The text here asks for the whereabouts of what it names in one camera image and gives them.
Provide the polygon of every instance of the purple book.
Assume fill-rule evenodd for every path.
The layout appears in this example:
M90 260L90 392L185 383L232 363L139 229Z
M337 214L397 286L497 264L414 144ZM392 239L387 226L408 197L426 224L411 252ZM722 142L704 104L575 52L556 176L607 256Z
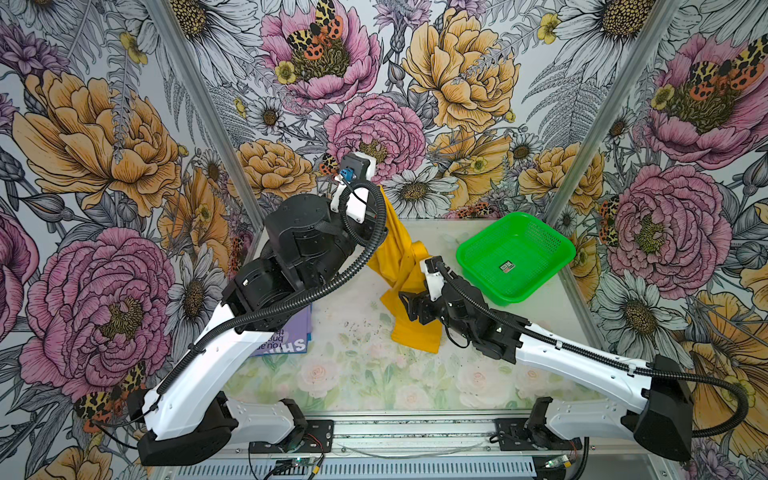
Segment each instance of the purple book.
M272 335L268 342L263 343L250 356L269 355L272 353L306 353L312 329L312 305L290 317L285 326Z

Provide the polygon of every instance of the perforated metal strip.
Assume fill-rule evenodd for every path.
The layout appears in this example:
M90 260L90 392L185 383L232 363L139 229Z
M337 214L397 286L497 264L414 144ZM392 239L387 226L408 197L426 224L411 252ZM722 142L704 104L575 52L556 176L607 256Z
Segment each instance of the perforated metal strip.
M274 460L253 460L253 470L263 478L275 465ZM271 478L305 480L306 467L297 467ZM380 458L328 458L316 480L353 480L364 478L531 478L535 477L531 457L455 457L412 458L384 460ZM180 467L176 480L253 480L248 461L221 459L208 460L189 467Z

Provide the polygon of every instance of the green plastic basket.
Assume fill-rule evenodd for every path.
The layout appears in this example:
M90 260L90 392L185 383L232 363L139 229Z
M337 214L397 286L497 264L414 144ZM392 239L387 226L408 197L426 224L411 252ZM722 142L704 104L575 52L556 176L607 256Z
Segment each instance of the green plastic basket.
M464 277L501 306L527 299L575 256L569 239L524 212L496 220L456 252Z

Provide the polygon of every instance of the yellow garment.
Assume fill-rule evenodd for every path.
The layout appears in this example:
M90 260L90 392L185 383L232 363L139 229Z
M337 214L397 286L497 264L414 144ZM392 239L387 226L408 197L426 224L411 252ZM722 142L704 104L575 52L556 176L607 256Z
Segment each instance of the yellow garment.
M395 317L392 340L414 349L437 353L442 335L440 322L422 325L410 321L406 308L397 296L398 292L421 293L426 290L424 273L419 269L419 262L431 255L424 243L411 242L408 230L400 222L389 199L386 195L384 198L389 234L368 262L368 266L392 287L381 298L384 306Z

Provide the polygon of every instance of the floral tabletop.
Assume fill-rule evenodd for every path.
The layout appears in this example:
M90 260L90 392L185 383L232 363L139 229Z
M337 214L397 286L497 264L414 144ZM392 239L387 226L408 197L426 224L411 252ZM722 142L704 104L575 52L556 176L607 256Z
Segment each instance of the floral tabletop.
M411 220L413 240L458 268L458 245L487 220ZM394 319L379 297L386 283L365 268L332 296L313 304L308 353L254 357L227 383L244 402L296 400L306 412L526 408L539 396L593 399L598 394L561 376L491 360L460 349L443 335L437 354L390 339ZM561 298L557 305L548 301ZM558 334L585 342L575 313L555 277L523 303L505 307Z

